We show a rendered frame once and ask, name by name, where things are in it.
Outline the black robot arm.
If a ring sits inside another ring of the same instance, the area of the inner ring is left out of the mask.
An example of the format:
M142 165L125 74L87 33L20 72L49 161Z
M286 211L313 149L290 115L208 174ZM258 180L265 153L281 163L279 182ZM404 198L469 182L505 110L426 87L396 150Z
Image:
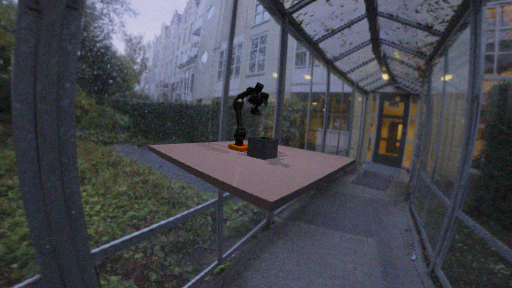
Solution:
M233 109L236 111L236 120L237 120L237 129L236 133L234 134L235 138L235 144L236 146L244 146L243 145L243 139L245 139L246 136L246 129L243 127L242 122L242 113L241 109L243 108L244 101L243 99L249 95L250 98L247 100L250 104L253 104L256 102L256 100L259 100L257 95L258 93L261 93L263 90L264 85L260 82L257 82L255 88L248 87L245 91L241 92L240 94L237 94L237 97L233 101ZM238 99L242 99L242 102L237 102Z

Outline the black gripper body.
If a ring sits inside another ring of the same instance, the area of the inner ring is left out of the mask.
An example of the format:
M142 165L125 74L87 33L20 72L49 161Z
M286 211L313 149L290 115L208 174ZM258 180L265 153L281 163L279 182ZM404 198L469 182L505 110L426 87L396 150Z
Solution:
M269 97L269 94L268 94L268 93L266 93L266 92L261 92L261 93L260 93L260 95L257 95L257 97L258 97L258 99L259 99L259 100L256 100L256 102L254 103L254 105L256 105L256 106L251 108L251 110L250 110L250 113L251 113L251 114L255 114L255 113L252 113L252 110L253 110L253 109L254 109L254 110L258 110L258 111L259 111L258 106L261 106L261 105L262 105L262 103L263 103L263 101L260 99L260 97L261 97L262 95ZM257 115L257 114L255 114L255 115Z

